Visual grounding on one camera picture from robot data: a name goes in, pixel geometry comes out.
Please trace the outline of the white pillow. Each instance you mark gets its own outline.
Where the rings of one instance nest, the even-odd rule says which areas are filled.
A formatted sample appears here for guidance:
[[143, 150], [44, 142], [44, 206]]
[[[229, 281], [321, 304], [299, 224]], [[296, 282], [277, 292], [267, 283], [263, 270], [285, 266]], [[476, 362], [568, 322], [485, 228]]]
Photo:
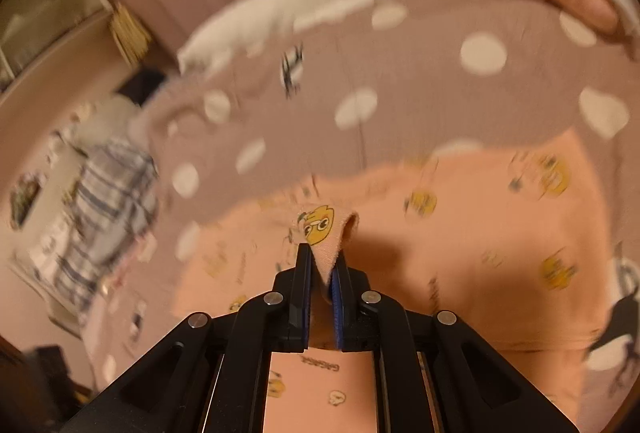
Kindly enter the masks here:
[[125, 135], [129, 121], [140, 112], [130, 98], [112, 95], [96, 104], [93, 113], [77, 124], [70, 145], [88, 154], [93, 147], [105, 144], [111, 138]]

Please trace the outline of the straw woven item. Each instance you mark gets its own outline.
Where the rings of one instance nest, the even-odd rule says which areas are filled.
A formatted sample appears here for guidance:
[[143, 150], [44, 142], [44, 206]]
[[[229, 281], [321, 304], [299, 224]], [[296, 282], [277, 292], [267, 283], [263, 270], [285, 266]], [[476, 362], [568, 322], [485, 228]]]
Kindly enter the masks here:
[[121, 3], [117, 3], [114, 8], [110, 31], [120, 55], [130, 67], [142, 62], [153, 43], [149, 31]]

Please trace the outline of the plaid blue white garment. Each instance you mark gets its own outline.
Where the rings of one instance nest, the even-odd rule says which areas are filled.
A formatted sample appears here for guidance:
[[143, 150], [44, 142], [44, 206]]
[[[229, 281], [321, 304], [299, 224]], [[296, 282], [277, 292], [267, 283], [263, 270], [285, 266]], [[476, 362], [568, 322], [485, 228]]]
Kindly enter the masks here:
[[36, 278], [77, 314], [85, 313], [117, 258], [153, 222], [153, 159], [127, 138], [88, 153], [62, 190], [62, 208], [28, 249]]

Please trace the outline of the white goose plush toy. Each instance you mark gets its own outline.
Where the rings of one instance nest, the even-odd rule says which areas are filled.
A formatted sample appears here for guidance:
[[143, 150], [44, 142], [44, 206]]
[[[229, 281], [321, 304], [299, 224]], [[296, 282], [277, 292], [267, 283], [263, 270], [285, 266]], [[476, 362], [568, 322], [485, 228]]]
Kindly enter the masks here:
[[256, 53], [272, 37], [335, 22], [374, 0], [236, 0], [201, 23], [178, 49], [180, 72], [216, 72], [240, 51]]

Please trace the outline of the white wall shelf unit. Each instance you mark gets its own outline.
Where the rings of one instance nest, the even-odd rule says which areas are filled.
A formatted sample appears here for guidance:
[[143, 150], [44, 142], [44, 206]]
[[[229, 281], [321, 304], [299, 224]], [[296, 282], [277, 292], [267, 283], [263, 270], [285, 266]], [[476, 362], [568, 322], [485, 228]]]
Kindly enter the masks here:
[[108, 0], [2, 0], [2, 91], [55, 42], [111, 11]]

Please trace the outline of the peach cartoon print pajama garment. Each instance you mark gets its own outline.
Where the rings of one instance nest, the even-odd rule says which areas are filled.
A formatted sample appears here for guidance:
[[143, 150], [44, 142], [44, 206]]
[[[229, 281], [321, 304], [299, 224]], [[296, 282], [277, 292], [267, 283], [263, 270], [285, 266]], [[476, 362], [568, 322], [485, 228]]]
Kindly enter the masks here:
[[222, 315], [266, 291], [301, 243], [316, 259], [307, 356], [274, 357], [270, 432], [371, 432], [373, 367], [335, 352], [329, 275], [339, 255], [406, 309], [459, 315], [570, 418], [585, 353], [608, 315], [608, 211], [573, 132], [492, 149], [308, 178], [202, 227], [172, 312]]

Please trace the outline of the mauve polka dot blanket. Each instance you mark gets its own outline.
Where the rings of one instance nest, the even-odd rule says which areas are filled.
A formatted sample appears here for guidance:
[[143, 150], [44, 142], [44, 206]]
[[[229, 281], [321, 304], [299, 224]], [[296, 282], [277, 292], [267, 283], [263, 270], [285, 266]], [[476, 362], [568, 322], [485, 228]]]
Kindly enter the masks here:
[[639, 55], [541, 0], [375, 0], [167, 82], [131, 136], [158, 171], [142, 259], [94, 300], [85, 342], [107, 387], [184, 316], [182, 241], [308, 178], [577, 135], [608, 211], [608, 315], [585, 353], [576, 425], [603, 431], [639, 373]]

